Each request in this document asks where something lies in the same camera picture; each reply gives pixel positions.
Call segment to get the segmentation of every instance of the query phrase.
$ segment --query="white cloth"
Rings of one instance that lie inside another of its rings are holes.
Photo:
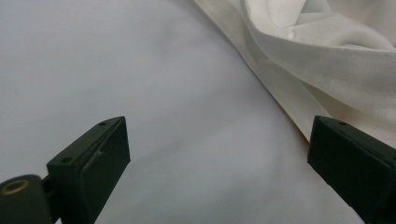
[[[196,3],[307,139],[324,115],[396,147],[396,1]]]

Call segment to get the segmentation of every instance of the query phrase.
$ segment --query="clamp jaw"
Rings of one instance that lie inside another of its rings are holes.
[[[0,223],[94,223],[130,160],[125,118],[102,121],[49,161],[43,180],[0,184]]]

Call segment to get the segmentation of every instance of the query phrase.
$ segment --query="cream silk fabric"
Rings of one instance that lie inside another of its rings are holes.
[[[307,139],[323,115],[396,147],[396,1],[195,2]]]

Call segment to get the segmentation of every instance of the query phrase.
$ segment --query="brass screw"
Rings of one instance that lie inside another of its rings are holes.
[[[29,186],[29,180],[19,179],[9,182],[1,189],[1,194],[8,195],[17,193]]]

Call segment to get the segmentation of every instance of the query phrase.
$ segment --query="white backdrop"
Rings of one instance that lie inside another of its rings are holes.
[[[121,115],[132,162],[96,223],[361,223],[191,1],[0,3],[0,181]]]

